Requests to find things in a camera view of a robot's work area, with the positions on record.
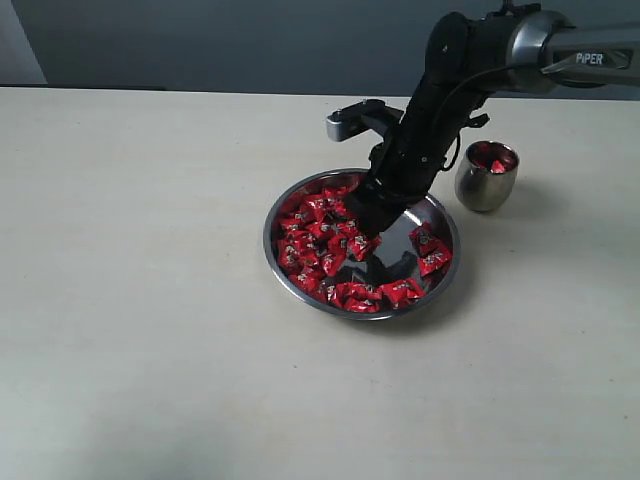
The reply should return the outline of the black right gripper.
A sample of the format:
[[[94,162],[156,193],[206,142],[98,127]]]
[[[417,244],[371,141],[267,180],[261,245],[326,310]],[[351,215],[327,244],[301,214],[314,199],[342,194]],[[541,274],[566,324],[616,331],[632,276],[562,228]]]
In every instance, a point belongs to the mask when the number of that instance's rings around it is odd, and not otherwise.
[[[473,86],[418,85],[381,157],[345,198],[365,235],[388,230],[428,192],[454,140],[488,97]]]

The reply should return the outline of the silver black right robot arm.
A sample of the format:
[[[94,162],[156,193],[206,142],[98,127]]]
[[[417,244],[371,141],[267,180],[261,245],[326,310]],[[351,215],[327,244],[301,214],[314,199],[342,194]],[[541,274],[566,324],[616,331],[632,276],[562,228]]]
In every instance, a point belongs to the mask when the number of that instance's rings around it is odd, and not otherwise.
[[[638,84],[637,22],[580,28],[537,3],[509,1],[482,19],[449,13],[434,26],[424,73],[347,208],[366,235],[387,230],[426,196],[460,131],[482,123],[473,113],[496,93]]]

